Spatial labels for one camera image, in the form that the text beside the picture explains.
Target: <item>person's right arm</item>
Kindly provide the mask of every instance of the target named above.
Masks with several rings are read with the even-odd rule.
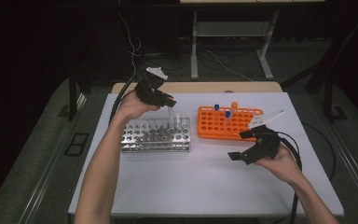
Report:
[[[281,145],[278,155],[273,160],[265,158],[255,162],[255,164],[264,166],[281,181],[286,182],[293,188],[310,223],[338,223],[312,184],[302,174],[296,164],[295,158],[287,147]]]

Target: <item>floor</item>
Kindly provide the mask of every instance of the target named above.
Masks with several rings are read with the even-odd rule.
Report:
[[[168,81],[193,81],[190,78],[188,39],[181,39],[182,53],[168,57],[149,49],[137,68],[160,66]],[[267,60],[273,80],[284,82],[317,63],[330,45],[329,40],[272,41]],[[198,43],[199,81],[265,81],[255,55],[259,39],[201,39]],[[347,119],[331,123],[322,114],[323,91],[307,94],[308,79],[285,88],[303,121],[309,139],[341,200],[345,217],[341,223],[358,223],[358,110],[340,88],[334,88],[333,106],[339,106]],[[87,155],[99,115],[110,86],[95,86],[91,93],[79,94],[78,112],[68,121],[68,80],[52,95],[45,112],[34,127],[27,144],[0,188],[0,223],[71,223],[67,210]],[[77,133],[88,133],[79,157],[64,155]],[[242,218],[187,219],[141,218],[113,219],[113,223],[277,223],[277,218],[256,221]],[[279,223],[288,223],[285,219]],[[298,217],[296,223],[308,223]]]

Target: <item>blue cap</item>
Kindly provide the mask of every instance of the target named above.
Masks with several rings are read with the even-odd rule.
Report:
[[[229,110],[226,111],[226,114],[225,114],[226,119],[228,119],[230,115],[231,115],[231,112],[229,112]]]

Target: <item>person's left arm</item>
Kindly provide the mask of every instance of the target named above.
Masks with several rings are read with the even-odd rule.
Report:
[[[142,103],[135,92],[121,102],[89,162],[77,204],[75,224],[110,222],[124,128],[131,119],[137,119],[149,110],[158,110],[158,107]]]

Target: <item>forearm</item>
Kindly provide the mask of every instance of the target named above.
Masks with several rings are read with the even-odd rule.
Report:
[[[295,193],[304,208],[307,219],[311,224],[338,223],[308,179],[304,177],[301,181],[297,181],[290,185],[295,190]]]
[[[89,162],[76,209],[76,224],[109,223],[125,124],[124,119],[112,120]]]

